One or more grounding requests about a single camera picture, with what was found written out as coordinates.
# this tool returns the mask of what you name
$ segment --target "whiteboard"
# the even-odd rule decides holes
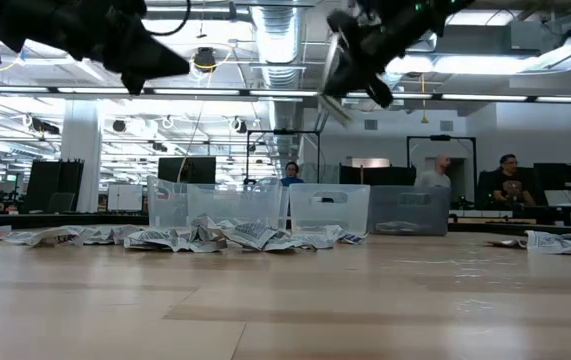
[[[110,185],[107,191],[107,210],[141,211],[143,185]]]

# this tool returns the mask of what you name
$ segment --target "table surface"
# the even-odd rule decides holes
[[[267,254],[0,243],[1,359],[571,359],[571,256],[504,236]]]

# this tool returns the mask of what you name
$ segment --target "man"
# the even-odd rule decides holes
[[[451,187],[452,182],[445,171],[450,165],[450,159],[447,156],[439,155],[436,158],[436,164],[434,165],[434,170],[428,170],[420,173],[416,177],[414,186],[418,187]]]
[[[535,206],[527,184],[518,174],[518,161],[513,154],[501,157],[500,172],[494,184],[494,200],[501,204],[525,204]]]

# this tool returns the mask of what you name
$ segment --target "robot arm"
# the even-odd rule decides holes
[[[376,13],[380,23],[359,25],[345,12],[335,11],[327,18],[330,29],[340,36],[338,67],[329,76],[323,93],[342,97],[365,90],[380,106],[392,103],[392,93],[378,78],[385,66],[426,31],[443,35],[445,19],[474,0],[357,0],[366,13]]]
[[[138,95],[146,80],[189,73],[189,63],[145,29],[146,12],[144,0],[0,0],[0,41],[20,52],[31,39],[101,62]]]

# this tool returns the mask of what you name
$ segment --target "man in black t-shirt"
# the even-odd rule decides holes
[[[518,161],[512,154],[501,157],[501,171],[494,184],[494,200],[502,204],[525,204],[535,206],[529,193],[529,184],[519,176]]]

